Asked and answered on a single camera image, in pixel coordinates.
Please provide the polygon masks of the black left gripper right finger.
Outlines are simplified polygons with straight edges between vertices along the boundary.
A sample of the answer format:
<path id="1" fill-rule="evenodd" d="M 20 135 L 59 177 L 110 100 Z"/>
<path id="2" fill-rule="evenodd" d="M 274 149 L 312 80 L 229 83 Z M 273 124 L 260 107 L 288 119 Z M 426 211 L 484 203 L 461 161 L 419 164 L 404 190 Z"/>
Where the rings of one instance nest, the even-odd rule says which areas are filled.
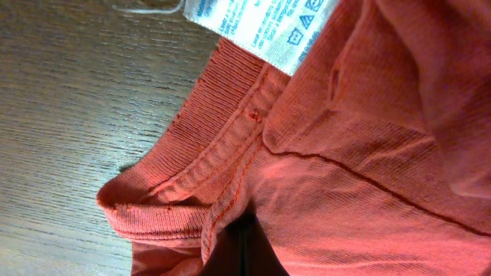
<path id="1" fill-rule="evenodd" d="M 242 276 L 288 276 L 253 214 L 242 217 Z"/>

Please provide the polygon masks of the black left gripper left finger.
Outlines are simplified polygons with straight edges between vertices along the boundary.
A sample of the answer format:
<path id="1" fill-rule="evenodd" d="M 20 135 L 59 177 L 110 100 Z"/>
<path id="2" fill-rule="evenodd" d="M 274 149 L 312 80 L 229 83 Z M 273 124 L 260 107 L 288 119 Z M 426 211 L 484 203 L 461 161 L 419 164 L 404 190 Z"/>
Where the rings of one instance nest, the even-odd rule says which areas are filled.
<path id="1" fill-rule="evenodd" d="M 217 236 L 199 276 L 236 276 L 240 268 L 242 218 L 227 225 Z"/>

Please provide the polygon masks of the red McKinney Boyd t-shirt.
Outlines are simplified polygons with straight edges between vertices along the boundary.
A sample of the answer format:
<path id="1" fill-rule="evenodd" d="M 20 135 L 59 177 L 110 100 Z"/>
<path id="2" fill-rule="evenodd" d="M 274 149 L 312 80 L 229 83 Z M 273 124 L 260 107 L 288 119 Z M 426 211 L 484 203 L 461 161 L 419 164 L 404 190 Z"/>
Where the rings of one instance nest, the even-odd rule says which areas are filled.
<path id="1" fill-rule="evenodd" d="M 221 38 L 97 204 L 134 275 L 199 275 L 246 214 L 290 275 L 488 275 L 490 3 L 342 1 L 292 76 Z"/>

